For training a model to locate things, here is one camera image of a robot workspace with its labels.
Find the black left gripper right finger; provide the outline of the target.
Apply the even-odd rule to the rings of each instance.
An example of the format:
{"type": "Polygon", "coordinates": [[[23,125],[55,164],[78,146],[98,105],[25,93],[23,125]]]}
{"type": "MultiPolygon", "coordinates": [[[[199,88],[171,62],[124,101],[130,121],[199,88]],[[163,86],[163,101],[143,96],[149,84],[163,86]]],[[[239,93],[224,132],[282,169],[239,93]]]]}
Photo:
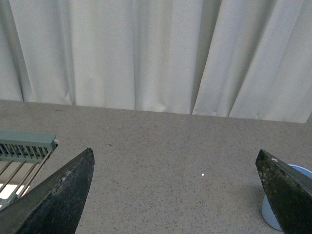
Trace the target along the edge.
{"type": "Polygon", "coordinates": [[[268,203],[285,234],[312,232],[312,179],[261,149],[255,161],[268,203]]]}

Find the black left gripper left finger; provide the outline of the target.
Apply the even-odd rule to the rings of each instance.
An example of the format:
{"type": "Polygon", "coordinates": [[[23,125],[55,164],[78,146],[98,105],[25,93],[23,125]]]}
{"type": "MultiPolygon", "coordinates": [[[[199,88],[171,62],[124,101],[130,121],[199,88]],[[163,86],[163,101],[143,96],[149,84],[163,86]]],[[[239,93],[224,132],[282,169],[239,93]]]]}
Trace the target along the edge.
{"type": "Polygon", "coordinates": [[[94,153],[87,148],[0,212],[2,234],[73,234],[90,190],[94,153]]]}

